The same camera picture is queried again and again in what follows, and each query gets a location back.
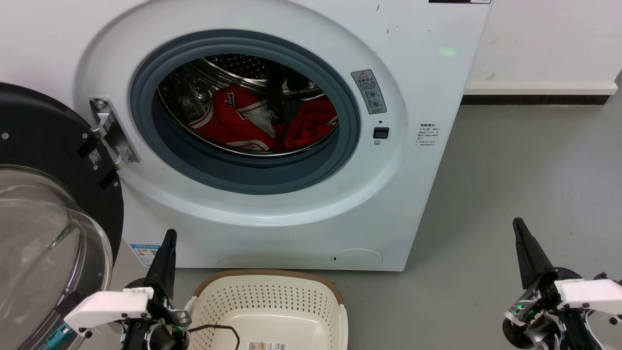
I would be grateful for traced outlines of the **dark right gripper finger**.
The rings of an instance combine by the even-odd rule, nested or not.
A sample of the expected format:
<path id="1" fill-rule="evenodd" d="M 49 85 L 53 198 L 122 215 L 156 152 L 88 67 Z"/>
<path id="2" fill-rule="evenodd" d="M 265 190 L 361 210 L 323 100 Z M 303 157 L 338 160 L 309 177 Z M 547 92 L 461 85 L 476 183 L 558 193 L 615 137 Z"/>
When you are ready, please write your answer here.
<path id="1" fill-rule="evenodd" d="M 535 268 L 538 271 L 538 276 L 536 277 L 537 279 L 538 277 L 540 277 L 540 275 L 542 275 L 542 273 L 546 273 L 549 270 L 553 269 L 553 264 L 548 259 L 544 250 L 542 250 L 542 247 L 540 246 L 536 238 L 535 241 L 536 256 L 534 256 L 533 259 L 536 263 Z"/>
<path id="2" fill-rule="evenodd" d="M 522 218 L 513 219 L 516 255 L 519 264 L 520 283 L 526 290 L 535 281 L 538 271 L 533 257 L 536 256 L 535 237 Z"/>

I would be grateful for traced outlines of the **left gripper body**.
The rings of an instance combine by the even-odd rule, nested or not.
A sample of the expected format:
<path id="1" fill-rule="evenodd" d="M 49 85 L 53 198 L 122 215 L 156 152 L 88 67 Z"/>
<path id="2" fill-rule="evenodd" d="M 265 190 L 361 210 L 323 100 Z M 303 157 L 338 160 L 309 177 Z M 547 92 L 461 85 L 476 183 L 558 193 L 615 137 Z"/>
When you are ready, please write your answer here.
<path id="1" fill-rule="evenodd" d="M 78 336 L 110 323 L 121 326 L 123 350 L 186 350 L 191 325 L 189 312 L 172 306 L 169 278 L 145 277 L 121 292 L 102 291 L 86 297 L 64 322 Z"/>

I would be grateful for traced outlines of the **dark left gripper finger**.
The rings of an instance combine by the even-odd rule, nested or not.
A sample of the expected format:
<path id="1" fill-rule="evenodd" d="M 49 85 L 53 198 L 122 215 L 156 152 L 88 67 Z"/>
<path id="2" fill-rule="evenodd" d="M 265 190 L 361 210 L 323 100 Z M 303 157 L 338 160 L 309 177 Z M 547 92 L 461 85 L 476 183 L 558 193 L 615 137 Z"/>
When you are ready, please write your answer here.
<path id="1" fill-rule="evenodd" d="M 162 244 L 153 259 L 153 263 L 151 264 L 149 268 L 147 277 L 149 277 L 150 279 L 159 281 L 162 284 L 163 288 L 165 288 L 164 286 L 165 262 L 164 262 L 164 250 L 162 249 Z"/>
<path id="2" fill-rule="evenodd" d="M 164 251 L 165 262 L 163 284 L 167 290 L 168 297 L 173 298 L 175 269 L 177 264 L 177 231 L 175 229 L 169 229 L 165 233 L 162 249 Z"/>

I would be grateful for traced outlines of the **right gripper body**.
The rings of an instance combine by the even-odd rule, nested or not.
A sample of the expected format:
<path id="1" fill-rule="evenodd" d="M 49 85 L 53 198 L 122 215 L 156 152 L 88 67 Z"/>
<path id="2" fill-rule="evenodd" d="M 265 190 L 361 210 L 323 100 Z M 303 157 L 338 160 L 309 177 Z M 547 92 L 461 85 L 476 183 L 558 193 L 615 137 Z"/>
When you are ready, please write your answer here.
<path id="1" fill-rule="evenodd" d="M 504 313 L 502 332 L 522 350 L 602 350 L 589 317 L 604 313 L 620 325 L 622 288 L 600 273 L 586 280 L 556 267 L 523 282 L 524 293 Z"/>

